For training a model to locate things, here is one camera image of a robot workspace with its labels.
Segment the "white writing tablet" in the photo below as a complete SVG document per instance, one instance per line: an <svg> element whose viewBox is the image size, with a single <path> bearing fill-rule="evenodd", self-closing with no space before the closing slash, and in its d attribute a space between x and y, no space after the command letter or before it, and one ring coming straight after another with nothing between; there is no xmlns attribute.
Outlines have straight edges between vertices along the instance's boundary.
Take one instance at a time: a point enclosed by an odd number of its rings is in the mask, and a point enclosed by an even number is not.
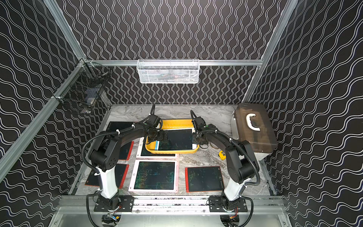
<svg viewBox="0 0 363 227"><path fill-rule="evenodd" d="M178 175L177 160L136 160L128 190L136 193L176 193Z"/></svg>
<svg viewBox="0 0 363 227"><path fill-rule="evenodd" d="M178 154L153 154L151 152L149 152L146 149L146 146L143 142L144 138L140 138L139 140L139 145L138 145L138 151L136 154L136 158L137 159L171 159L171 160L176 160L179 158Z"/></svg>

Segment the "red writing tablet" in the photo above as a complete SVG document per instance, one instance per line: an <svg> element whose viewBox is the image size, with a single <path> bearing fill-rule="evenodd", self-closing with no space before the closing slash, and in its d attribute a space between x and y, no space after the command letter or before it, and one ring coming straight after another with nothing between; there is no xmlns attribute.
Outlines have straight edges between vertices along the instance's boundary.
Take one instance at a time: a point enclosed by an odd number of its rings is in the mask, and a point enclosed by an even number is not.
<svg viewBox="0 0 363 227"><path fill-rule="evenodd" d="M220 166L202 166L185 168L186 192L222 191L224 181Z"/></svg>
<svg viewBox="0 0 363 227"><path fill-rule="evenodd" d="M115 121L111 121L109 122L106 131L107 132L112 132L112 131L121 131L127 128L132 127L133 122L115 122Z"/></svg>
<svg viewBox="0 0 363 227"><path fill-rule="evenodd" d="M120 148L119 160L129 160L133 149L134 141L131 141Z"/></svg>
<svg viewBox="0 0 363 227"><path fill-rule="evenodd" d="M117 164L115 167L115 182L119 189L122 189L127 172L129 169L128 164ZM98 176L91 170L85 185L99 187Z"/></svg>

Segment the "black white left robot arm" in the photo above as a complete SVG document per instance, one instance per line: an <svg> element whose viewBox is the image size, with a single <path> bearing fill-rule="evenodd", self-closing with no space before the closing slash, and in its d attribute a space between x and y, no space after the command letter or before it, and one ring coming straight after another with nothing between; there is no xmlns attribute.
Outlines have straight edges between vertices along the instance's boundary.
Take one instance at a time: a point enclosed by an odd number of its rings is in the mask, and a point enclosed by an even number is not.
<svg viewBox="0 0 363 227"><path fill-rule="evenodd" d="M100 184L99 190L91 196L98 196L101 204L109 211L116 211L120 206L115 166L121 147L142 137L149 142L167 140L167 132L161 129L163 120L155 115L155 107L153 104L149 115L133 123L131 127L103 131L87 141L82 148L83 162L95 172Z"/></svg>

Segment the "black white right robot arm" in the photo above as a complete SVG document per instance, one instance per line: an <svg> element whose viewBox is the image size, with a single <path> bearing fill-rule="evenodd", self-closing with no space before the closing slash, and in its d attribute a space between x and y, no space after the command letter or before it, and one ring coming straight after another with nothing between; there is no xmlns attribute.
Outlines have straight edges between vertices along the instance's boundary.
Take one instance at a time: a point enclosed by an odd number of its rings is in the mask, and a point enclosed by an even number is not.
<svg viewBox="0 0 363 227"><path fill-rule="evenodd" d="M226 155L227 171L230 181L221 194L221 207L226 211L235 210L240 199L245 200L243 191L249 185L261 183L260 167L251 144L238 141L220 131L213 124L206 124L204 119L191 111L195 132L192 142L198 145L214 144Z"/></svg>

